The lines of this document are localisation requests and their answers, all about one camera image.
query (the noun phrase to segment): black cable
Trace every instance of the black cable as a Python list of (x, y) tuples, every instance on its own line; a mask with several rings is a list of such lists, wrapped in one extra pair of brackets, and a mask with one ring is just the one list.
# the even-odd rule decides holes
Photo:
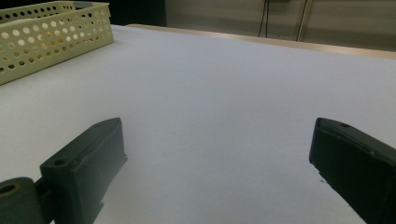
[(270, 14), (270, 0), (267, 0), (267, 21), (265, 22), (265, 38), (268, 38), (268, 15)]
[[(267, 0), (264, 0), (264, 9), (262, 10), (262, 23), (264, 22), (264, 15), (265, 15), (265, 6), (267, 5)], [(259, 30), (259, 35), (258, 37), (260, 37), (260, 33), (262, 32), (262, 23), (260, 24), (260, 30)]]

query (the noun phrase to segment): gray wall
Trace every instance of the gray wall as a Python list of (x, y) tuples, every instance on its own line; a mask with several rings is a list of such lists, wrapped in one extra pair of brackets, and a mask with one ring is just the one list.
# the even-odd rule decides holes
[[(166, 0), (166, 17), (169, 27), (257, 36), (263, 7), (264, 0)], [(269, 9), (270, 38), (396, 50), (394, 0), (270, 0)]]

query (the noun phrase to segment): white table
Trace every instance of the white table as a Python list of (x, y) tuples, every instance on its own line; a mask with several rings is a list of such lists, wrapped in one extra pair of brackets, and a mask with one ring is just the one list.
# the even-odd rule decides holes
[(396, 62), (113, 26), (115, 43), (0, 86), (1, 179), (121, 117), (95, 224), (363, 223), (308, 153), (317, 117), (396, 147)]

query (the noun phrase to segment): basket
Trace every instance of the basket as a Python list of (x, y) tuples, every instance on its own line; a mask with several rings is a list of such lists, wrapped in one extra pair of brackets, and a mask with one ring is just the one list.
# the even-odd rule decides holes
[(114, 42), (108, 3), (0, 10), (0, 85)]

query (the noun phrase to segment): dark background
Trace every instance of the dark background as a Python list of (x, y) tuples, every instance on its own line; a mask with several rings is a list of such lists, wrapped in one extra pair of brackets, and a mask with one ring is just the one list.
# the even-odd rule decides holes
[[(4, 0), (0, 3), (0, 9), (22, 7), (44, 2), (50, 1)], [(166, 26), (165, 0), (94, 0), (93, 2), (107, 2), (110, 4), (110, 21), (112, 24), (126, 25), (138, 23)]]

